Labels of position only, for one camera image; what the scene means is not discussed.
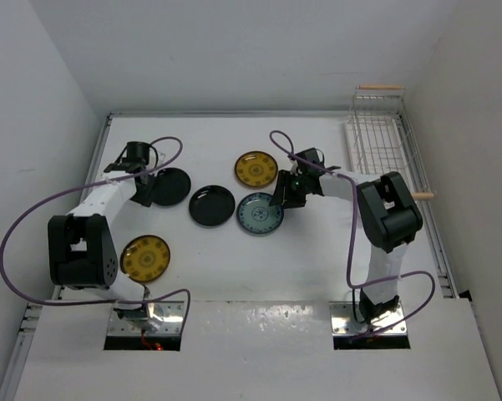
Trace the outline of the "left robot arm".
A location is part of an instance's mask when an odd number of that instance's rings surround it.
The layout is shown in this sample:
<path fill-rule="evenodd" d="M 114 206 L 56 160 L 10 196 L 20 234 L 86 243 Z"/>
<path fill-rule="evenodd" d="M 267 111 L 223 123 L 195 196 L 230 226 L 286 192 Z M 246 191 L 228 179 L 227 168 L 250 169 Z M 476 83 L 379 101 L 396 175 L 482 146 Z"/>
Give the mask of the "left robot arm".
<path fill-rule="evenodd" d="M 149 291 L 120 270 L 110 224 L 127 201 L 152 205 L 155 176 L 147 172 L 152 149 L 145 142 L 129 142 L 104 169 L 102 185 L 68 214 L 53 216 L 48 223 L 52 282 L 115 301 L 118 318 L 143 332 L 155 332 L 161 320 L 154 303 L 127 303 L 143 301 Z"/>

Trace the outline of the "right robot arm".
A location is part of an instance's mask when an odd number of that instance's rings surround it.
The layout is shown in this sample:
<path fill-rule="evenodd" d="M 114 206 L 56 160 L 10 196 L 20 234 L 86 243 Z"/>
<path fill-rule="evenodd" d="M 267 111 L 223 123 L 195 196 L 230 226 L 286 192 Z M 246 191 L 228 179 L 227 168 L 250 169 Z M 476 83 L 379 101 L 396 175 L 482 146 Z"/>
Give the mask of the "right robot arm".
<path fill-rule="evenodd" d="M 408 244 L 423 227 L 423 218 L 397 171 L 365 175 L 327 169 L 315 148 L 291 157 L 292 167 L 278 172 L 270 204 L 301 208 L 308 195 L 351 201 L 354 222 L 361 223 L 371 243 L 368 275 L 360 291 L 358 308 L 365 323 L 394 310 L 399 301 L 398 278 Z"/>

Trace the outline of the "blue green patterned plate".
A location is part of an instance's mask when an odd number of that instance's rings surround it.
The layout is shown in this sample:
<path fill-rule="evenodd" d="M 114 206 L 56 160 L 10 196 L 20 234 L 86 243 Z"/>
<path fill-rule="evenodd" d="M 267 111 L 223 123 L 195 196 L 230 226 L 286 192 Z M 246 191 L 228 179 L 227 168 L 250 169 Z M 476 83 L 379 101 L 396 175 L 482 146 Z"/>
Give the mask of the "blue green patterned plate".
<path fill-rule="evenodd" d="M 284 220 L 284 210 L 280 205 L 270 205 L 272 195 L 254 192 L 245 196 L 236 208 L 239 226 L 255 236 L 264 236 L 278 229 Z"/>

